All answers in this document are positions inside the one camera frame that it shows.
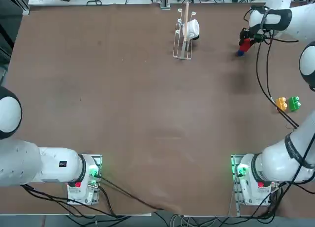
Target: brown table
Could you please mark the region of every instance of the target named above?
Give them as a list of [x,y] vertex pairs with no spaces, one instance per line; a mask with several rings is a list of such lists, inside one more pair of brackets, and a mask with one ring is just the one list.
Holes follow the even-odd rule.
[[[260,152],[290,132],[258,87],[257,46],[235,57],[248,7],[191,6],[201,29],[191,61],[172,57],[176,6],[33,9],[23,17],[6,84],[23,105],[15,137],[102,153],[103,175],[155,206],[227,215],[231,154]],[[304,46],[275,42],[270,56],[271,92],[301,98],[292,114],[299,123],[315,107],[298,69]],[[259,59],[263,82],[266,49]],[[65,185],[36,187],[66,196]],[[117,213],[151,211],[107,189]],[[4,214],[65,213],[20,187],[1,188],[0,196]],[[101,200],[98,207],[107,210]],[[313,196],[292,187],[278,214],[315,217],[313,205]]]

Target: floor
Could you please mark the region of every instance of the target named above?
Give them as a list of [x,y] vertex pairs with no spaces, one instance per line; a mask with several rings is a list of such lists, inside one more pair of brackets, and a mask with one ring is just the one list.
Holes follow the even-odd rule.
[[[22,19],[21,10],[10,3],[7,0],[0,0],[0,23],[5,27],[8,34],[15,40],[19,25]],[[0,38],[0,46],[7,51],[10,51],[8,45],[4,42],[2,38]],[[161,215],[166,219],[169,223],[170,218],[172,216],[171,213],[163,212]],[[98,216],[98,220],[106,219],[104,216]],[[86,223],[87,221],[76,219],[80,223]],[[238,219],[231,218],[230,223],[237,222]],[[75,227],[77,224],[71,222],[65,216],[0,216],[1,227]],[[175,226],[178,226],[180,221],[178,219]],[[213,227],[218,227],[220,224],[216,222]],[[276,217],[274,221],[269,224],[271,227],[313,227],[315,225],[315,219],[287,219]],[[100,223],[98,226],[108,226],[108,224]],[[132,217],[129,220],[119,224],[121,227],[141,227],[141,226],[151,226],[151,227],[163,227],[165,223],[156,215],[153,214],[151,217]],[[260,227],[263,224],[258,223],[256,221],[248,221],[246,223],[242,223],[239,225],[235,225],[236,227]]]
[[[165,220],[169,223],[170,218],[172,216],[171,213],[160,213]],[[98,220],[104,220],[104,216],[98,216]],[[71,222],[65,216],[47,216],[45,222],[44,216],[0,216],[1,227],[76,227],[78,226],[76,223]],[[239,221],[236,218],[232,218],[229,223]],[[270,227],[313,227],[315,220],[302,220],[302,219],[287,219],[276,217],[272,223],[269,224]],[[109,224],[99,223],[99,227],[106,227]],[[175,227],[180,225],[180,219],[177,219],[175,223]],[[220,224],[216,222],[212,227],[218,227]],[[129,220],[118,224],[118,227],[166,227],[166,224],[161,220],[158,216],[154,215],[151,217],[139,217],[135,216],[130,218]],[[265,226],[257,221],[248,221],[246,223],[235,225],[235,227],[262,227]]]

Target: blue block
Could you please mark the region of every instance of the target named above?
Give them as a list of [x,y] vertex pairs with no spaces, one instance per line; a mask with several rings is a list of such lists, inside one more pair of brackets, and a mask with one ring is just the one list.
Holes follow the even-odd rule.
[[238,50],[238,51],[237,51],[237,55],[238,55],[238,56],[242,56],[242,55],[244,55],[244,53],[245,53],[245,52],[244,52],[244,51],[241,51],[241,50]]

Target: white cup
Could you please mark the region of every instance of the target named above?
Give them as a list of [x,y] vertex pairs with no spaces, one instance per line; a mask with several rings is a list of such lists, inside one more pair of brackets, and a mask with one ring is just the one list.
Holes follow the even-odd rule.
[[[185,32],[185,24],[183,24],[183,35]],[[193,19],[187,23],[187,39],[193,39],[199,36],[199,24],[196,19]]]

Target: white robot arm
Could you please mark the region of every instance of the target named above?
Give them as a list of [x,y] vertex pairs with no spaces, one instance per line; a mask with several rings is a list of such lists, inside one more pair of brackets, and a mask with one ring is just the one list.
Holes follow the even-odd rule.
[[9,138],[22,120],[17,97],[0,87],[0,186],[30,182],[67,183],[68,198],[94,204],[98,196],[100,168],[91,155],[80,155],[67,148],[37,147]]
[[[300,56],[299,68],[311,90],[315,88],[315,4],[290,8],[292,0],[268,0],[265,6],[254,7],[249,19],[250,35],[275,31],[288,34],[308,45]],[[315,144],[305,160],[303,156],[315,134],[315,111],[293,133],[271,145],[260,154],[246,154],[238,166],[240,185],[246,205],[260,205],[271,192],[271,182],[309,180],[314,174]]]

